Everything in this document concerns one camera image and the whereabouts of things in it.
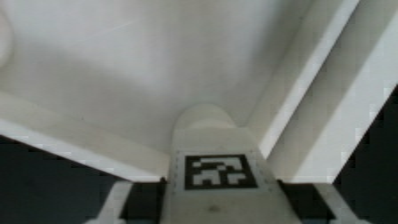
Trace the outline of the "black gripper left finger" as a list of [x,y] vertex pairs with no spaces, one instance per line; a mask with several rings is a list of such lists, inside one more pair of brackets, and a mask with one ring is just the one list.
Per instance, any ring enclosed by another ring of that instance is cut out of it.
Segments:
[[161,224],[168,181],[118,181],[88,224]]

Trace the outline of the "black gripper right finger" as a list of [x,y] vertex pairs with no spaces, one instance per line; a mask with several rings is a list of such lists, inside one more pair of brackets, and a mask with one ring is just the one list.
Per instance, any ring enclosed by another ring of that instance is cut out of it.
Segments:
[[369,224],[333,184],[280,181],[280,186],[303,224]]

